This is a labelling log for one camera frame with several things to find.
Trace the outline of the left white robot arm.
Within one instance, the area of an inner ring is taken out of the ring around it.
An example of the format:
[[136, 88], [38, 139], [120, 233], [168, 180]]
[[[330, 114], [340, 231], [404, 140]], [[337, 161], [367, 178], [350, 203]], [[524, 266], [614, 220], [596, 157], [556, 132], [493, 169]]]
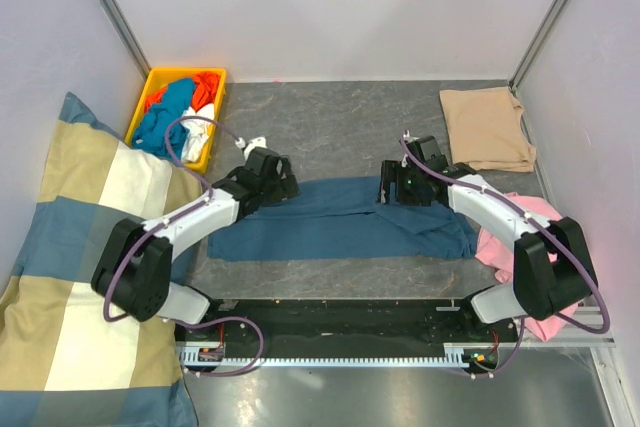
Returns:
[[210, 234], [299, 194], [289, 158], [254, 147], [196, 200], [157, 219], [118, 222], [91, 279], [104, 298], [103, 316], [109, 322], [159, 316], [184, 324], [198, 340], [211, 339], [220, 318], [205, 295], [172, 280], [174, 262]]

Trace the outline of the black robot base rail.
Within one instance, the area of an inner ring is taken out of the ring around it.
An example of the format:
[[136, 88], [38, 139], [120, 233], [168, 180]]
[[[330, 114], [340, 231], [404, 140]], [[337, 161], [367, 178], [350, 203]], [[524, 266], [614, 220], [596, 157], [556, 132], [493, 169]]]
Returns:
[[193, 334], [181, 332], [180, 340], [222, 340], [234, 355], [253, 351], [263, 332], [266, 351], [274, 356], [303, 356], [314, 351], [327, 354], [336, 348], [398, 346], [414, 350], [445, 343], [480, 343], [490, 346], [517, 339], [512, 320], [488, 326], [470, 319], [456, 299], [405, 300], [258, 300], [215, 301], [203, 320], [223, 321]]

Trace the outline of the dark blue t-shirt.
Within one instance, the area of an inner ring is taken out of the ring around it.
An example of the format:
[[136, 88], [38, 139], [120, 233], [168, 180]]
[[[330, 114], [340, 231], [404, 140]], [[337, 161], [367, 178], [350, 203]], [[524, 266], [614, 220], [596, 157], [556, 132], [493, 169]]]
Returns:
[[437, 202], [382, 204], [378, 188], [377, 177], [303, 182], [299, 196], [211, 234], [207, 254], [229, 262], [476, 255], [478, 234], [464, 216]]

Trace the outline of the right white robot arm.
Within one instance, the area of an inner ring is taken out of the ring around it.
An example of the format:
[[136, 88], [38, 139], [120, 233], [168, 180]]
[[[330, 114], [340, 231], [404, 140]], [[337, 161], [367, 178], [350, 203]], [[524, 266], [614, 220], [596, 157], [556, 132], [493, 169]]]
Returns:
[[465, 163], [451, 164], [432, 136], [404, 134], [404, 156], [381, 165], [378, 200], [408, 206], [439, 203], [501, 241], [513, 255], [511, 280], [465, 300], [458, 328], [477, 341], [494, 323], [528, 316], [542, 321], [588, 297], [602, 296], [580, 224], [523, 207]]

